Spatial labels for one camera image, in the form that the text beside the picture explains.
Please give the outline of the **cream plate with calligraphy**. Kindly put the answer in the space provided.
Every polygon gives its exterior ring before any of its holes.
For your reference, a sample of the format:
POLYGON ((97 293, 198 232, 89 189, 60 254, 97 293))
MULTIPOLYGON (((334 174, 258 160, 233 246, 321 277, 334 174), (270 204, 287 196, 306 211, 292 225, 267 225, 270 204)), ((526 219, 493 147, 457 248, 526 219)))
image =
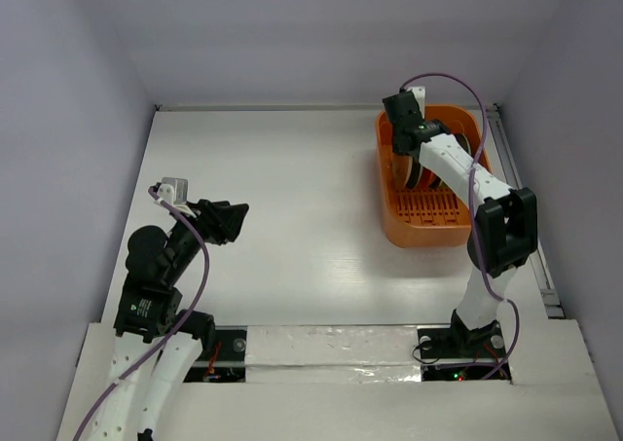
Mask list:
POLYGON ((396 189, 412 187, 413 164, 414 159, 411 156, 396 154, 391 156, 392 180, 396 189))

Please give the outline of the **blue patterned plate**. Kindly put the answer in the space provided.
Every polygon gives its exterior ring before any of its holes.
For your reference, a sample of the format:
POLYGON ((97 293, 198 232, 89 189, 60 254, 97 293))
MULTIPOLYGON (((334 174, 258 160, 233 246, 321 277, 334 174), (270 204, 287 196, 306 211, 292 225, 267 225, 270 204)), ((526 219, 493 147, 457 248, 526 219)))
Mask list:
POLYGON ((411 169, 408 176, 406 187, 408 189, 418 189, 421 185, 424 168, 416 158, 411 159, 411 169))
POLYGON ((471 155, 471 146, 468 138, 463 133, 454 133, 454 138, 457 141, 458 145, 465 151, 468 155, 471 155))

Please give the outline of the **orange plate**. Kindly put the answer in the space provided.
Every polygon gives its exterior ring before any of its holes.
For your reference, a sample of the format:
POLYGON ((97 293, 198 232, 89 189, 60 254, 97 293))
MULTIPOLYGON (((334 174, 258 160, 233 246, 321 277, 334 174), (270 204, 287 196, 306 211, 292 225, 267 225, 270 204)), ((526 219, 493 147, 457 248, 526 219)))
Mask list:
POLYGON ((432 172, 431 170, 424 168, 421 171, 420 181, 418 183, 419 189, 432 189, 437 185, 439 178, 438 176, 432 172))

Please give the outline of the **amber plate with black motif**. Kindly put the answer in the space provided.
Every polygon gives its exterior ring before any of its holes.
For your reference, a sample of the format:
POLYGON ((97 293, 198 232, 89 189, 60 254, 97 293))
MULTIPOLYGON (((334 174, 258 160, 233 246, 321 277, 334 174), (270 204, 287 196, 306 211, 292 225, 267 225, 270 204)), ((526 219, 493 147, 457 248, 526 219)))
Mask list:
POLYGON ((438 175, 435 176, 435 179, 430 184, 430 188, 433 190, 437 189, 451 189, 451 187, 438 175))

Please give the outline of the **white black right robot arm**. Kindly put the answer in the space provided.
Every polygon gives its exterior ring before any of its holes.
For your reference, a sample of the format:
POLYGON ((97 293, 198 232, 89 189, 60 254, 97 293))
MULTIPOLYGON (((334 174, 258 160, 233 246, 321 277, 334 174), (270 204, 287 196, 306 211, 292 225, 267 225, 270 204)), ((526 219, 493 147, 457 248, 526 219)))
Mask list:
POLYGON ((494 177, 441 120, 427 120, 421 100, 414 88, 383 99, 391 150, 439 177, 469 209, 473 267, 455 309, 460 324, 448 332, 450 348, 469 355, 483 345, 481 330, 494 323, 509 283, 536 251, 537 200, 530 189, 514 189, 494 177))

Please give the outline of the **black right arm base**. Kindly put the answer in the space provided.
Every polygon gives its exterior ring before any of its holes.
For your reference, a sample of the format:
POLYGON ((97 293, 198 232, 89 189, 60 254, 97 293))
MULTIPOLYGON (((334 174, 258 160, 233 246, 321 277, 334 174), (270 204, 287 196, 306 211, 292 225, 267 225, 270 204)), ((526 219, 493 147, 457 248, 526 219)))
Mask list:
POLYGON ((501 336, 496 319, 484 327, 468 329, 457 311, 453 311, 448 325, 418 329, 415 352, 430 364, 443 359, 474 360, 494 336, 501 336))

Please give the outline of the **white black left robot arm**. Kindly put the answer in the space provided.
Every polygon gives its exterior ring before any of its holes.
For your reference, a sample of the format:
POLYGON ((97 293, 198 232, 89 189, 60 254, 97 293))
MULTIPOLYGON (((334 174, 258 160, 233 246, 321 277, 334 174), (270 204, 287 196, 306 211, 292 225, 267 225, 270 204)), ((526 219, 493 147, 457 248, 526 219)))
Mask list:
POLYGON ((214 318, 196 306, 207 285, 180 306, 177 281, 197 255, 210 270, 208 246, 235 241, 245 203, 154 201, 176 222, 169 232, 145 226, 128 240, 127 276, 114 320, 114 345, 106 388, 75 434, 88 440, 155 440, 164 415, 192 365, 220 351, 214 318))

